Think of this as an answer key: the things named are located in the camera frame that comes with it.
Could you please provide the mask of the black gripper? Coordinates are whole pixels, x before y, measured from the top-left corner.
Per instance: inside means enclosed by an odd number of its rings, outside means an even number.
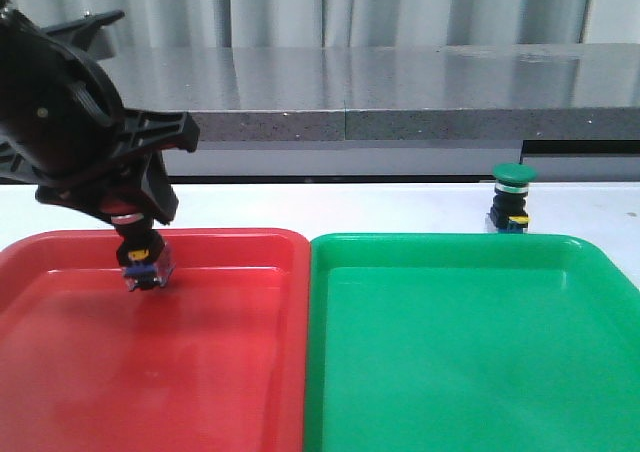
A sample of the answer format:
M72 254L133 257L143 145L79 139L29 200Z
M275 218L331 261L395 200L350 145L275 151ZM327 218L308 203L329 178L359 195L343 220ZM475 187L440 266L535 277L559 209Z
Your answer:
M115 171L133 167L131 200L170 224L179 200L163 150L193 152L199 128L187 112L124 106L89 53L114 10L41 28L19 10L1 10L1 176L36 184L36 200L107 224L125 215Z

